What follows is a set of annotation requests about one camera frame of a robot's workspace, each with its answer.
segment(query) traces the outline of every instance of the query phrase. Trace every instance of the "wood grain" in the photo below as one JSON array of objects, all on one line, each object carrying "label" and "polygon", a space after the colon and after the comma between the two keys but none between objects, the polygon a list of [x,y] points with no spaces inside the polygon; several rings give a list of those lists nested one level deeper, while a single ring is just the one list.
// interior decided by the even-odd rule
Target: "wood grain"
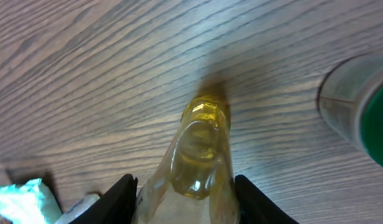
[{"label": "wood grain", "polygon": [[125,173],[141,186],[213,80],[235,174],[300,223],[383,223],[383,169],[316,108],[369,52],[383,0],[0,0],[0,183],[46,176],[64,210]]}]

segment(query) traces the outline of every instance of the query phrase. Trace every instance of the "glass bottle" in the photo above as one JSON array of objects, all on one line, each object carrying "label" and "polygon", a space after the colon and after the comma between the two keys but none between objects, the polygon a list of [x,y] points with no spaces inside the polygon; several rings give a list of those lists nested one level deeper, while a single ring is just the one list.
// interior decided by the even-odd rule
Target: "glass bottle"
[{"label": "glass bottle", "polygon": [[133,223],[239,222],[223,101],[195,98],[153,176],[136,200]]}]

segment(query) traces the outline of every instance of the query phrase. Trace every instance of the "cylindrical container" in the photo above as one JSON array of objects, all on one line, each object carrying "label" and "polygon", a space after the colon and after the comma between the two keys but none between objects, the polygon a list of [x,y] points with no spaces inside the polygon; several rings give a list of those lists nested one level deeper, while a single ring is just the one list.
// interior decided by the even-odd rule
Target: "cylindrical container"
[{"label": "cylindrical container", "polygon": [[323,119],[383,167],[383,55],[342,64],[319,95]]}]

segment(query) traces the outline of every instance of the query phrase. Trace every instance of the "wooden surface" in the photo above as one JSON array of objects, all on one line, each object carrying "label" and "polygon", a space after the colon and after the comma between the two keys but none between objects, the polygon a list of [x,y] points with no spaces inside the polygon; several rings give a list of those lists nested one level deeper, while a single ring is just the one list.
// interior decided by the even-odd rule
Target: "wooden surface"
[{"label": "wooden surface", "polygon": [[383,223],[383,169],[316,109],[325,75],[383,52],[383,0],[0,0],[0,183],[67,210],[141,186],[204,80],[224,83],[235,174],[300,223]]}]

